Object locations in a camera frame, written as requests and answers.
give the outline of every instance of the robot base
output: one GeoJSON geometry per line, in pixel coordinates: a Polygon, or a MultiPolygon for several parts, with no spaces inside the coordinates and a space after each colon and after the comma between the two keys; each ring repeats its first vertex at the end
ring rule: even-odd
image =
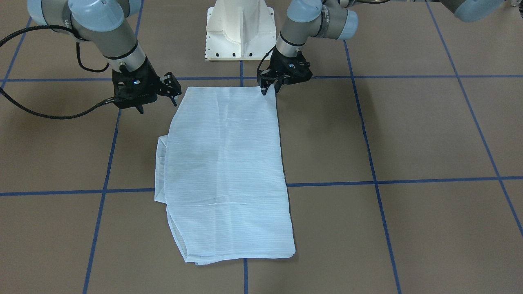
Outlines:
{"type": "Polygon", "coordinates": [[[261,60],[275,44],[274,10],[264,0],[217,0],[207,10],[206,60],[261,60]]]}

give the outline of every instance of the folded fabric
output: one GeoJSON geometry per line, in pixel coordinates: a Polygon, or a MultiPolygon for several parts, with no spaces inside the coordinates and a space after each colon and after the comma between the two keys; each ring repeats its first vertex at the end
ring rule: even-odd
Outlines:
{"type": "Polygon", "coordinates": [[[291,257],[274,88],[188,88],[158,140],[155,200],[185,262],[291,257]]]}

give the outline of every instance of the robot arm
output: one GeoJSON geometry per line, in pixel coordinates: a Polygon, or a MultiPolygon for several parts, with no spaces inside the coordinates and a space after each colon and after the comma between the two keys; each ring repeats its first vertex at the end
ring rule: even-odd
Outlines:
{"type": "Polygon", "coordinates": [[[142,105],[156,101],[157,95],[171,98],[176,106],[180,84],[172,73],[156,75],[126,21],[138,12],[140,0],[28,0],[27,5],[38,24],[71,28],[77,42],[96,45],[112,67],[112,102],[118,108],[136,107],[143,113],[142,105]]]}
{"type": "MultiPolygon", "coordinates": [[[[359,0],[292,0],[287,9],[269,67],[257,70],[258,85],[265,95],[271,84],[278,92],[283,84],[306,82],[312,77],[310,63],[302,48],[307,38],[348,40],[358,28],[358,16],[344,8],[359,0]]],[[[388,0],[361,0],[362,3],[385,3],[388,0]]],[[[440,0],[464,22],[473,22],[489,15],[504,0],[440,0]]]]}

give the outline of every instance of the grid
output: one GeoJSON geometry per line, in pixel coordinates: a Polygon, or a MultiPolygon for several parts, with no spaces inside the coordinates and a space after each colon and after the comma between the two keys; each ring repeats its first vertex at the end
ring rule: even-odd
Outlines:
{"type": "MultiPolygon", "coordinates": [[[[141,17],[142,17],[142,12],[143,12],[143,6],[144,6],[144,0],[141,1],[142,2],[142,5],[141,5],[141,8],[140,8],[140,11],[139,11],[139,15],[138,15],[138,22],[137,22],[137,26],[135,28],[135,34],[138,35],[139,34],[139,29],[140,29],[140,24],[141,24],[141,17]]],[[[395,259],[394,259],[394,253],[393,253],[393,247],[392,247],[392,243],[391,243],[391,240],[390,240],[390,236],[389,236],[389,231],[388,231],[388,226],[387,226],[387,221],[386,221],[386,217],[385,217],[385,211],[384,211],[384,208],[383,208],[383,205],[382,205],[382,200],[381,200],[381,195],[380,195],[380,188],[379,188],[379,185],[388,185],[388,184],[412,184],[412,183],[445,183],[445,182],[482,182],[482,181],[493,181],[493,182],[498,182],[503,193],[504,193],[504,196],[506,198],[506,201],[507,201],[507,204],[511,210],[511,213],[514,217],[514,221],[516,223],[516,226],[518,227],[519,229],[519,232],[521,234],[521,236],[523,236],[523,228],[521,226],[521,222],[516,214],[516,210],[514,209],[514,206],[512,204],[512,201],[510,199],[510,195],[508,194],[506,188],[505,188],[505,185],[504,185],[504,181],[506,180],[523,180],[523,175],[512,175],[512,176],[502,176],[496,166],[496,163],[494,161],[494,158],[491,154],[491,151],[490,151],[490,148],[488,147],[488,144],[487,144],[487,141],[483,135],[483,131],[481,129],[481,126],[476,118],[476,115],[474,113],[474,109],[469,101],[469,98],[468,98],[468,95],[467,95],[467,92],[463,86],[463,83],[462,83],[462,78],[485,78],[485,77],[488,77],[488,78],[523,78],[523,75],[460,75],[456,69],[456,66],[454,64],[454,61],[452,59],[452,56],[450,54],[450,51],[447,47],[447,44],[445,43],[445,40],[443,38],[443,35],[439,29],[439,26],[438,26],[438,23],[434,17],[434,14],[433,14],[433,11],[431,10],[430,6],[428,3],[426,3],[426,6],[427,6],[427,9],[432,17],[432,20],[433,20],[433,23],[434,23],[434,26],[436,28],[436,30],[438,31],[438,34],[439,34],[439,38],[445,48],[445,51],[446,51],[446,54],[449,58],[449,62],[454,70],[454,73],[455,75],[354,75],[353,73],[353,67],[352,67],[352,64],[351,64],[351,60],[350,60],[350,54],[349,54],[349,49],[348,49],[348,46],[347,46],[347,43],[344,41],[344,47],[345,47],[345,53],[346,53],[346,58],[347,58],[347,64],[348,64],[348,68],[349,68],[349,75],[346,75],[346,76],[315,76],[313,77],[314,79],[345,79],[345,80],[350,80],[352,86],[353,86],[353,89],[354,89],[354,94],[355,94],[355,98],[356,98],[356,104],[357,104],[357,109],[358,109],[358,114],[359,114],[359,118],[360,118],[360,121],[361,121],[361,129],[362,129],[362,134],[363,134],[363,137],[365,139],[365,143],[366,143],[366,147],[367,147],[367,152],[368,152],[368,160],[369,160],[369,165],[370,165],[370,169],[371,169],[371,174],[372,174],[372,181],[368,180],[368,181],[354,181],[354,182],[320,182],[320,183],[287,183],[287,186],[288,187],[314,187],[314,186],[356,186],[356,185],[369,185],[369,186],[374,186],[374,189],[376,191],[376,197],[377,197],[377,201],[378,201],[378,204],[379,204],[379,209],[380,209],[380,214],[381,214],[381,219],[382,219],[382,223],[383,223],[383,233],[385,235],[385,238],[386,238],[386,242],[387,242],[387,246],[388,246],[388,249],[389,249],[389,255],[390,255],[390,262],[392,264],[392,268],[393,268],[393,275],[394,275],[394,279],[395,279],[395,283],[396,283],[396,288],[397,288],[397,292],[398,294],[401,294],[402,290],[401,290],[401,283],[400,283],[400,277],[397,273],[397,269],[396,269],[396,264],[395,264],[395,259]],[[464,177],[464,178],[427,178],[427,179],[407,179],[407,180],[378,180],[377,179],[377,176],[376,176],[376,172],[374,170],[374,164],[373,164],[373,160],[372,160],[372,152],[371,152],[371,147],[370,147],[370,144],[369,144],[369,140],[368,140],[368,137],[367,137],[367,131],[366,131],[366,127],[365,127],[365,119],[363,117],[363,114],[362,114],[362,111],[361,111],[361,105],[360,105],[360,101],[359,101],[359,97],[358,97],[358,90],[357,90],[357,86],[356,86],[356,79],[363,79],[363,78],[456,78],[457,81],[459,82],[459,85],[460,85],[460,88],[461,88],[461,91],[463,93],[463,98],[465,99],[465,101],[467,102],[467,106],[470,110],[470,114],[474,120],[474,123],[477,127],[477,131],[481,137],[481,140],[483,142],[483,145],[487,151],[487,154],[488,154],[488,158],[490,159],[490,162],[492,164],[492,167],[494,169],[494,172],[496,174],[495,177],[464,177]]],[[[29,18],[27,24],[26,24],[26,27],[28,27],[31,23],[31,18],[29,18]]],[[[75,81],[75,82],[90,82],[90,81],[110,81],[111,79],[110,78],[50,78],[50,79],[45,79],[45,78],[42,78],[42,79],[36,79],[36,78],[32,78],[32,79],[10,79],[9,78],[9,75],[11,73],[11,70],[13,68],[13,65],[16,61],[16,58],[17,58],[17,55],[18,55],[18,52],[20,50],[20,47],[22,46],[23,42],[24,42],[24,39],[25,39],[25,34],[22,35],[22,38],[20,39],[19,43],[18,43],[18,46],[16,48],[16,51],[13,55],[13,58],[10,62],[10,65],[9,65],[9,68],[5,74],[5,77],[3,78],[2,80],[2,88],[4,88],[4,86],[6,85],[6,83],[16,83],[16,82],[72,82],[72,81],[75,81]]],[[[244,76],[244,64],[242,61],[239,62],[239,66],[240,66],[240,76],[229,76],[229,77],[178,77],[178,80],[238,80],[240,82],[240,86],[244,86],[244,81],[245,80],[255,80],[256,77],[253,77],[253,76],[244,76]]],[[[116,140],[117,140],[117,137],[118,137],[118,128],[119,128],[119,123],[120,123],[120,116],[121,116],[121,110],[119,110],[118,112],[118,116],[117,116],[117,121],[116,121],[116,125],[114,127],[114,133],[113,133],[113,138],[112,138],[112,145],[111,145],[111,150],[110,150],[110,155],[109,155],[109,161],[108,161],[108,164],[107,164],[107,171],[106,171],[106,176],[105,176],[105,181],[104,181],[104,186],[103,186],[103,189],[92,189],[92,190],[57,190],[57,191],[14,191],[14,192],[2,192],[0,193],[0,197],[8,197],[8,196],[37,196],[37,195],[40,195],[40,196],[44,196],[44,195],[69,195],[69,194],[101,194],[101,199],[100,199],[100,205],[99,205],[99,209],[98,209],[98,216],[97,216],[97,220],[96,220],[96,226],[95,226],[95,232],[94,232],[94,235],[93,235],[93,242],[92,242],[92,246],[91,246],[91,252],[90,252],[90,255],[89,255],[89,260],[88,260],[88,266],[87,266],[87,271],[86,271],[86,275],[85,275],[85,283],[84,283],[84,288],[83,288],[83,293],[86,294],[88,292],[88,285],[89,285],[89,278],[90,278],[90,272],[91,272],[91,268],[92,268],[92,264],[93,264],[93,259],[94,259],[94,256],[95,256],[95,252],[96,252],[96,243],[97,243],[97,237],[98,237],[98,231],[99,231],[99,228],[100,228],[100,223],[102,221],[102,212],[103,212],[103,209],[104,209],[104,203],[105,203],[105,198],[106,198],[106,195],[107,194],[112,194],[112,193],[135,193],[135,192],[153,192],[154,191],[154,188],[150,188],[150,187],[144,187],[144,188],[132,188],[132,189],[108,189],[108,183],[109,183],[109,176],[110,176],[110,172],[111,172],[111,165],[112,165],[112,160],[113,160],[113,155],[115,153],[115,147],[116,147],[116,140]]],[[[244,292],[245,293],[248,293],[248,258],[244,258],[243,259],[243,267],[244,267],[244,292]]]]}

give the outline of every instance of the cloth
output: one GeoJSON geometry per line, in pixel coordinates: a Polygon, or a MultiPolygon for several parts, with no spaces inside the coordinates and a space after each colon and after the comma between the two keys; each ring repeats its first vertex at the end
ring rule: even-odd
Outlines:
{"type": "Polygon", "coordinates": [[[185,262],[291,257],[274,88],[188,88],[158,140],[155,200],[185,262]]]}

